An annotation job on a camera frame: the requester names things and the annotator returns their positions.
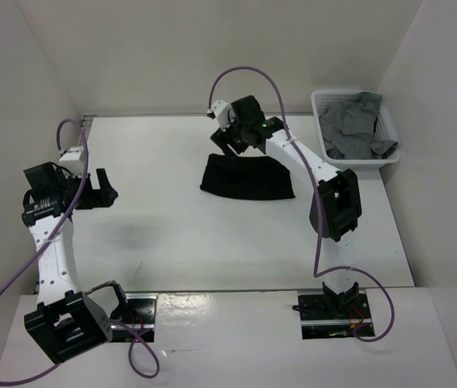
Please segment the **black skirt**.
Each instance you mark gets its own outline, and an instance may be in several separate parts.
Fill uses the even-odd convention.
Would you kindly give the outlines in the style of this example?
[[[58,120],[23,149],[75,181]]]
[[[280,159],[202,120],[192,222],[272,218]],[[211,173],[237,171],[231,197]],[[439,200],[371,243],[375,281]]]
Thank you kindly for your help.
[[[233,200],[291,200],[290,172],[268,156],[210,154],[200,184],[203,192]]]

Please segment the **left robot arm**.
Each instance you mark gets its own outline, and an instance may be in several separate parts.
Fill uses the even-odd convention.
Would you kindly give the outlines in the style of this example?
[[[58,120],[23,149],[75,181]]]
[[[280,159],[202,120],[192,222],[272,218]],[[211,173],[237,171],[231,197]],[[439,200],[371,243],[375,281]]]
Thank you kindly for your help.
[[[23,198],[22,221],[39,255],[36,309],[26,314],[28,334],[56,365],[111,341],[110,322],[126,320],[130,303],[119,295],[102,306],[82,291],[74,259],[72,203],[78,210],[109,208],[118,197],[103,168],[96,171],[99,186],[54,162],[23,172],[30,185]]]

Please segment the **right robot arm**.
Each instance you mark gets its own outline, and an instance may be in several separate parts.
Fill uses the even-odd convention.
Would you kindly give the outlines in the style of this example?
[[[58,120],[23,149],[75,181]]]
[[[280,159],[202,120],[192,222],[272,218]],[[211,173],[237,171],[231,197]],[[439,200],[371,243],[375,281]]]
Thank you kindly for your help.
[[[201,190],[234,200],[288,200],[294,198],[291,179],[300,179],[312,191],[309,222],[327,258],[349,269],[349,238],[362,215],[356,174],[328,165],[283,120],[266,118],[252,95],[217,100],[207,116],[218,122],[210,139],[222,152],[209,156]]]

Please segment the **grey skirt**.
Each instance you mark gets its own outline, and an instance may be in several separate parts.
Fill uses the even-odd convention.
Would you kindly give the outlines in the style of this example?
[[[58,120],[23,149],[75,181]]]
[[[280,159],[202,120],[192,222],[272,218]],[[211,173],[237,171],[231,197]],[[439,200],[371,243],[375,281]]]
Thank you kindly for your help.
[[[332,159],[386,159],[398,143],[375,136],[383,97],[363,91],[330,103],[319,115],[327,155]]]

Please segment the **white plastic basket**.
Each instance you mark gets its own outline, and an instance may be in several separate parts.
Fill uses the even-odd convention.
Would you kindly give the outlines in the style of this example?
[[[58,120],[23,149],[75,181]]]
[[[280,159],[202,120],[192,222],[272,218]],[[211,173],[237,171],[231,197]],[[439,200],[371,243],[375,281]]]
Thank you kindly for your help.
[[[313,113],[315,116],[315,129],[319,135],[319,143],[322,151],[322,157],[324,160],[329,162],[335,167],[339,167],[342,170],[347,168],[353,168],[356,170],[364,169],[379,169],[387,164],[396,163],[400,160],[400,146],[399,146],[399,136],[397,135],[395,125],[391,119],[391,116],[387,110],[386,104],[381,102],[380,111],[379,111],[379,122],[376,127],[375,136],[379,140],[392,140],[398,143],[397,150],[386,159],[351,159],[351,160],[342,160],[342,159],[332,159],[330,158],[324,146],[324,139],[322,138],[322,133],[319,125],[319,115],[320,113],[330,104],[336,102],[340,99],[354,95],[357,93],[363,92],[361,90],[353,89],[329,89],[329,90],[318,90],[314,91],[311,94],[311,105]]]

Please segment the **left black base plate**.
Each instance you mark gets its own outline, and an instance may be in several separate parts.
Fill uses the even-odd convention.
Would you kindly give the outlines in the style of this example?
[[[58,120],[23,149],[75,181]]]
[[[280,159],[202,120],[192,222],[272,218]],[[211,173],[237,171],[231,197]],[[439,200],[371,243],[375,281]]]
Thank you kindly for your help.
[[[135,330],[147,343],[154,342],[158,297],[150,293],[127,293],[126,303],[116,307],[110,319]]]

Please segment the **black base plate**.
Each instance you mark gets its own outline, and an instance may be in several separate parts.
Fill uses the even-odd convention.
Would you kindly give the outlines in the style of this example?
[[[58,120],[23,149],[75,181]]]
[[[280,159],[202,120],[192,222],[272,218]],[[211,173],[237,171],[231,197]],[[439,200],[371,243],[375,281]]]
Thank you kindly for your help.
[[[298,312],[304,340],[354,337],[354,331],[365,338],[375,336],[368,298],[364,292],[357,300],[333,313],[327,306],[321,290],[299,292],[292,310]]]
[[[110,319],[135,330],[147,343],[154,342],[158,297],[150,293],[127,293],[126,303],[116,307]]]

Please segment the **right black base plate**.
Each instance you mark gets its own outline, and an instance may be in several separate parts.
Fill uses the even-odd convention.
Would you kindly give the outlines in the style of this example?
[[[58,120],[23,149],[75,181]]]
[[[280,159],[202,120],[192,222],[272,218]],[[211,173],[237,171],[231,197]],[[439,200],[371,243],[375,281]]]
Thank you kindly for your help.
[[[368,298],[364,292],[357,300],[333,313],[327,306],[321,290],[299,292],[292,310],[298,312],[304,340],[354,337],[354,331],[365,338],[375,336]]]

